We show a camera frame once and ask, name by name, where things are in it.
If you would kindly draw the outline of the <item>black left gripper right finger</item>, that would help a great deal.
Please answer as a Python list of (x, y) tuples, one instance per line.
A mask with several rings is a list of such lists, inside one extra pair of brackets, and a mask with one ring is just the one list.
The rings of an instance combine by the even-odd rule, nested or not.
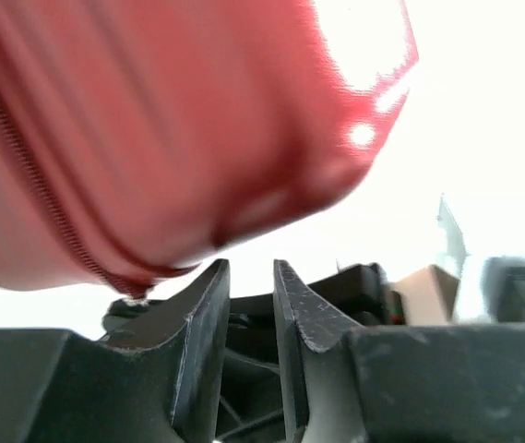
[(525, 442), (525, 323), (364, 327), (274, 264), (290, 442)]

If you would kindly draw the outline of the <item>red hard-shell suitcase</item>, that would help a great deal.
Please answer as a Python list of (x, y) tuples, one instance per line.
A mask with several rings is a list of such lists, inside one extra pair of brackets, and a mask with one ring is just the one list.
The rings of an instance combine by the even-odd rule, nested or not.
[(332, 206), (417, 61), (401, 1), (0, 1), (0, 287), (142, 299)]

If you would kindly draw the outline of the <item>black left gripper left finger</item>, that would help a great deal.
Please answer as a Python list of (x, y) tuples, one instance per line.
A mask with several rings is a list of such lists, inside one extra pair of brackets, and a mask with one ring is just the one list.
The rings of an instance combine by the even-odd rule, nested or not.
[(219, 259), (98, 341), (0, 329), (0, 442), (210, 442), (229, 291)]

